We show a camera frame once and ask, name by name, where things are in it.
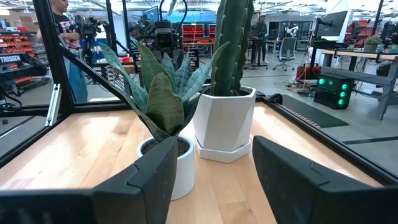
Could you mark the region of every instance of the potted plant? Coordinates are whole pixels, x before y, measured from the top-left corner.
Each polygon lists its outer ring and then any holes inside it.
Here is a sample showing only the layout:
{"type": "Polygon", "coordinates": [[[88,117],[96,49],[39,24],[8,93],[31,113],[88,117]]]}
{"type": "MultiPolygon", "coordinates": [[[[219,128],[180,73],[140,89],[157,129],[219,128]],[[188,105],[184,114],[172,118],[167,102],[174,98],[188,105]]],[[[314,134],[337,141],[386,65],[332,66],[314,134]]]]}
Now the potted plant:
{"type": "Polygon", "coordinates": [[[215,49],[229,45],[214,62],[211,90],[202,94],[193,117],[201,158],[229,163],[250,151],[256,90],[241,88],[240,81],[253,13],[252,0],[220,2],[215,49]]]}
{"type": "MultiPolygon", "coordinates": [[[[146,139],[137,148],[137,155],[141,157],[168,137],[178,136],[180,131],[192,120],[199,100],[199,96],[194,96],[202,89],[213,61],[220,56],[228,43],[215,52],[210,63],[203,65],[193,73],[188,54],[185,55],[182,66],[175,71],[167,54],[164,54],[160,64],[147,47],[140,43],[136,44],[141,54],[144,88],[135,83],[126,73],[112,49],[104,44],[99,44],[99,46],[108,63],[121,71],[123,78],[129,84],[131,94],[128,90],[122,90],[117,86],[113,87],[122,94],[153,136],[153,138],[146,139]]],[[[177,173],[172,200],[185,196],[194,186],[193,146],[194,144],[189,138],[178,137],[177,173]]]]}
{"type": "Polygon", "coordinates": [[[365,41],[365,52],[376,52],[377,49],[377,45],[381,44],[381,39],[379,36],[377,35],[372,35],[370,37],[368,37],[365,41]]]}

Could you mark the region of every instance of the wooden tabletop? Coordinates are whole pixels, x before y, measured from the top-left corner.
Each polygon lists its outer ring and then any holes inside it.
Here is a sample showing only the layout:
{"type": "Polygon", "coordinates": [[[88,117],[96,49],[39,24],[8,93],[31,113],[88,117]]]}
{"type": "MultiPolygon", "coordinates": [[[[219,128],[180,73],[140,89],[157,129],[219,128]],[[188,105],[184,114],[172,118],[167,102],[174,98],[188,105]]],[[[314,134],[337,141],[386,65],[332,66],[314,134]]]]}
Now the wooden tabletop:
{"type": "MultiPolygon", "coordinates": [[[[323,54],[335,54],[334,50],[321,50],[321,53],[323,54]]],[[[377,54],[371,54],[371,53],[361,53],[361,52],[349,52],[349,51],[337,51],[337,55],[341,56],[352,56],[352,57],[366,57],[366,58],[377,58],[377,54]]],[[[383,55],[380,54],[380,59],[386,59],[386,60],[394,60],[398,55],[383,55]]]]}
{"type": "MultiPolygon", "coordinates": [[[[192,123],[183,133],[193,138],[192,123]]],[[[358,168],[262,103],[252,136],[262,135],[303,156],[372,186],[358,168]]],[[[90,188],[136,159],[150,133],[133,111],[73,114],[0,169],[0,189],[90,188]]],[[[193,190],[171,203],[167,223],[276,223],[252,154],[224,164],[195,157],[193,190]]]]}

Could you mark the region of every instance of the metal pole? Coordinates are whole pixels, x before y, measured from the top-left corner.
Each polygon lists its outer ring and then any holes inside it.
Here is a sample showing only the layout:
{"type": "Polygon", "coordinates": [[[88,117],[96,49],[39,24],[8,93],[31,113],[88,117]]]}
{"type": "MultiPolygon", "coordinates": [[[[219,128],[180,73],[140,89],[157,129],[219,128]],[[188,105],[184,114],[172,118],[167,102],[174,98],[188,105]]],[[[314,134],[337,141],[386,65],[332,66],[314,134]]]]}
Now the metal pole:
{"type": "Polygon", "coordinates": [[[376,33],[377,25],[379,24],[381,8],[383,7],[383,2],[384,2],[384,0],[380,0],[379,9],[377,10],[377,14],[376,14],[376,20],[374,21],[374,25],[373,25],[372,35],[374,35],[376,33]]]}
{"type": "Polygon", "coordinates": [[[108,13],[109,28],[111,30],[112,43],[110,47],[116,54],[118,54],[118,46],[116,45],[116,34],[114,33],[112,4],[110,0],[106,0],[106,12],[108,13]]]}
{"type": "Polygon", "coordinates": [[[131,49],[130,34],[129,34],[129,18],[127,17],[126,0],[122,0],[122,4],[123,4],[124,29],[126,30],[127,49],[131,49]]]}
{"type": "Polygon", "coordinates": [[[311,56],[311,63],[310,63],[311,70],[315,66],[315,58],[316,58],[316,55],[317,55],[317,48],[315,47],[315,40],[317,39],[317,36],[318,36],[318,28],[319,28],[319,23],[320,22],[321,22],[321,19],[317,18],[317,25],[315,26],[314,36],[311,37],[311,38],[313,38],[312,56],[311,56]]]}
{"type": "Polygon", "coordinates": [[[33,0],[40,32],[42,33],[44,47],[49,60],[54,83],[61,84],[61,113],[70,114],[73,108],[72,93],[70,91],[67,70],[59,50],[56,23],[50,7],[49,0],[33,0]]]}

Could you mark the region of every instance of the desk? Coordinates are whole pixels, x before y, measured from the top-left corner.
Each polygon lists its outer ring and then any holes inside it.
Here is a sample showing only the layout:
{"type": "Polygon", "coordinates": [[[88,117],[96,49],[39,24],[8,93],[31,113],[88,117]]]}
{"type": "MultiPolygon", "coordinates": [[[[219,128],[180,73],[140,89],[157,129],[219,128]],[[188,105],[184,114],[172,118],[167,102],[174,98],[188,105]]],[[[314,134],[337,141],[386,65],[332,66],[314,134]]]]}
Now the desk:
{"type": "Polygon", "coordinates": [[[184,47],[189,47],[189,46],[209,46],[210,47],[210,58],[213,57],[213,51],[214,51],[214,43],[185,43],[183,44],[184,47]]]}
{"type": "MultiPolygon", "coordinates": [[[[192,123],[183,134],[194,138],[192,123]]],[[[262,103],[254,109],[251,134],[371,186],[381,186],[262,103]]],[[[149,137],[133,111],[73,114],[0,169],[0,189],[96,186],[131,165],[137,159],[136,147],[149,137]]],[[[170,204],[168,224],[276,223],[251,153],[230,164],[196,154],[195,166],[195,186],[170,204]]]]}
{"type": "MultiPolygon", "coordinates": [[[[261,64],[261,52],[262,52],[262,48],[266,47],[263,46],[263,44],[266,44],[267,41],[263,40],[263,39],[253,39],[250,38],[249,41],[252,42],[252,47],[251,47],[251,59],[250,59],[250,68],[252,69],[253,67],[267,67],[268,69],[268,64],[262,65],[261,64]]],[[[267,52],[267,49],[265,49],[265,51],[263,52],[263,58],[265,59],[265,54],[267,52]]]]}
{"type": "Polygon", "coordinates": [[[281,43],[281,40],[267,40],[268,44],[274,44],[274,49],[272,50],[272,52],[276,52],[276,45],[281,43]]]}
{"type": "Polygon", "coordinates": [[[365,52],[349,52],[349,51],[337,51],[336,55],[339,56],[349,56],[351,57],[351,63],[349,65],[349,70],[343,70],[339,68],[330,68],[332,58],[335,54],[334,50],[322,50],[325,54],[325,59],[323,61],[322,73],[335,73],[337,75],[342,75],[347,78],[352,78],[359,80],[361,82],[366,82],[370,84],[383,86],[383,92],[376,93],[365,93],[359,90],[355,90],[358,93],[368,95],[380,99],[379,106],[377,107],[376,117],[380,120],[383,119],[384,114],[387,111],[389,105],[398,105],[398,93],[394,93],[394,85],[398,78],[398,54],[397,55],[380,55],[380,59],[392,60],[392,65],[387,77],[380,77],[371,74],[355,72],[356,60],[358,57],[366,57],[371,59],[376,59],[377,54],[365,53],[365,52]]]}
{"type": "MultiPolygon", "coordinates": [[[[123,62],[122,65],[123,65],[123,68],[125,69],[125,71],[128,74],[135,74],[136,73],[136,69],[134,67],[134,63],[133,62],[123,62]]],[[[93,63],[91,66],[93,68],[98,68],[98,67],[101,68],[101,76],[108,80],[108,73],[106,71],[106,67],[107,66],[111,67],[111,65],[109,63],[107,63],[107,62],[106,63],[102,63],[102,62],[101,63],[93,63]]],[[[114,72],[115,75],[120,75],[121,74],[121,72],[117,68],[113,68],[113,72],[114,72]]],[[[142,73],[139,72],[138,76],[139,76],[139,84],[140,84],[141,87],[143,87],[144,86],[144,81],[142,80],[142,73]]],[[[124,82],[124,87],[128,88],[128,86],[129,86],[128,82],[126,80],[124,80],[124,79],[123,79],[123,82],[124,82]]]]}

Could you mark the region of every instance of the blue jeans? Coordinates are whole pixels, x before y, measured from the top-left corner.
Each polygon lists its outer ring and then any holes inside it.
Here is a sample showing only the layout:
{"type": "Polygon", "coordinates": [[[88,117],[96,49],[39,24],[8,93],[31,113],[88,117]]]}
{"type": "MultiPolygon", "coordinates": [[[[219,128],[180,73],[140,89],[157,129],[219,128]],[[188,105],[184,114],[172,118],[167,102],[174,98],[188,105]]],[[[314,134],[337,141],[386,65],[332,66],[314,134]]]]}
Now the blue jeans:
{"type": "Polygon", "coordinates": [[[88,92],[83,72],[74,64],[69,66],[69,84],[75,97],[75,102],[87,102],[88,92]]]}

